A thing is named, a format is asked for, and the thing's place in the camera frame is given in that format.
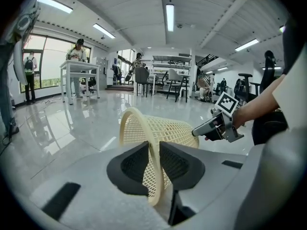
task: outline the laundry basket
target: laundry basket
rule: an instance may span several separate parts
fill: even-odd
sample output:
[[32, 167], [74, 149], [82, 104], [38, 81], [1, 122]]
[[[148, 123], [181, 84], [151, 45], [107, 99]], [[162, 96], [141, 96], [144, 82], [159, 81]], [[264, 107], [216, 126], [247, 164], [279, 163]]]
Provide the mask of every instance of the laundry basket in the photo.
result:
[[149, 142], [149, 163], [143, 185], [149, 190], [149, 202], [156, 205], [161, 193], [170, 185], [170, 180], [160, 166], [159, 142], [169, 141], [198, 148], [199, 139], [192, 135], [192, 127], [183, 121], [143, 115], [134, 107], [127, 108], [121, 123], [119, 143]]

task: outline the black backpack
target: black backpack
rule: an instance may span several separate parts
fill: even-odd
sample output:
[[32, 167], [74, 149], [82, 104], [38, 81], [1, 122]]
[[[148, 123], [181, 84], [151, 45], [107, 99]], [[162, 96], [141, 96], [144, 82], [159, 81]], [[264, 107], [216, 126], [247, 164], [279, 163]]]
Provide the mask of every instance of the black backpack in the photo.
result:
[[27, 61], [24, 65], [24, 72], [26, 73], [26, 75], [30, 75], [33, 73], [33, 59], [29, 59], [29, 57], [27, 57]]

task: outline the ceiling light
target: ceiling light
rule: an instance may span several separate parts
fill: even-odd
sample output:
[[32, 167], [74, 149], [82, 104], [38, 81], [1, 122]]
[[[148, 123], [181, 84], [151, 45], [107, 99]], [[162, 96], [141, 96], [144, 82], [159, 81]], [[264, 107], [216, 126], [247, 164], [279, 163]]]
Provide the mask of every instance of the ceiling light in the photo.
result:
[[285, 29], [286, 29], [285, 26], [281, 26], [281, 27], [279, 28], [279, 30], [281, 31], [281, 33], [283, 33]]
[[274, 67], [274, 70], [281, 70], [282, 67]]
[[100, 25], [95, 24], [93, 25], [94, 28], [96, 28], [97, 30], [101, 31], [103, 34], [107, 35], [110, 38], [115, 38], [110, 32], [108, 32], [106, 29], [102, 28]]
[[257, 44], [257, 43], [259, 43], [259, 41], [257, 39], [254, 39], [253, 41], [250, 41], [249, 43], [244, 44], [244, 45], [240, 46], [239, 48], [236, 48], [236, 52], [238, 52], [238, 51], [240, 51], [242, 49], [245, 49], [245, 48], [247, 48], [249, 46], [252, 46], [254, 44]]
[[174, 31], [174, 5], [166, 5], [166, 16], [167, 16], [167, 30], [169, 32]]
[[228, 67], [223, 67], [223, 68], [218, 69], [218, 71], [225, 70], [225, 69], [227, 69], [227, 68], [228, 68]]
[[41, 2], [41, 3], [44, 3], [44, 4], [47, 4], [49, 6], [52, 6], [52, 7], [55, 7], [59, 10], [62, 10], [66, 13], [71, 13], [72, 12], [72, 8], [70, 7], [67, 7], [66, 5], [62, 4], [62, 3], [59, 3], [57, 1], [54, 1], [54, 0], [37, 0], [38, 2]]

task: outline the tile floor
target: tile floor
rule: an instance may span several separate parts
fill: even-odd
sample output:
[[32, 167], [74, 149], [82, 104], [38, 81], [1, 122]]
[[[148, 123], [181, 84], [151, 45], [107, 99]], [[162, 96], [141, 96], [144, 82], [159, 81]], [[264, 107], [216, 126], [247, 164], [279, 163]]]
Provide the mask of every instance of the tile floor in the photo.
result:
[[[0, 157], [0, 166], [11, 187], [25, 196], [44, 181], [89, 154], [118, 147], [119, 125], [128, 107], [137, 107], [143, 114], [188, 122], [196, 127], [211, 118], [213, 104], [165, 95], [138, 97], [129, 92], [101, 91], [96, 96], [74, 105], [63, 103], [60, 96], [23, 106], [16, 110], [20, 133]], [[245, 137], [228, 143], [205, 141], [200, 149], [235, 154], [248, 154], [253, 146], [252, 122], [239, 129]]]

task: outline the ceiling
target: ceiling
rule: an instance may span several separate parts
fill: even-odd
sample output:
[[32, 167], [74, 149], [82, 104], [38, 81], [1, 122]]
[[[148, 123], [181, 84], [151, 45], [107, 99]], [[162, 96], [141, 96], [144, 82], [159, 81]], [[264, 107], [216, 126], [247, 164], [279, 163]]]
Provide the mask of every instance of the ceiling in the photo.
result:
[[[94, 40], [112, 52], [127, 48], [194, 48], [203, 55], [214, 54], [231, 62], [264, 62], [271, 50], [283, 64], [279, 27], [287, 12], [277, 0], [57, 0], [71, 14], [42, 4], [39, 23], [58, 27]], [[175, 5], [175, 28], [167, 31], [165, 6]], [[116, 38], [94, 29], [98, 23]], [[250, 40], [259, 44], [235, 52]]]

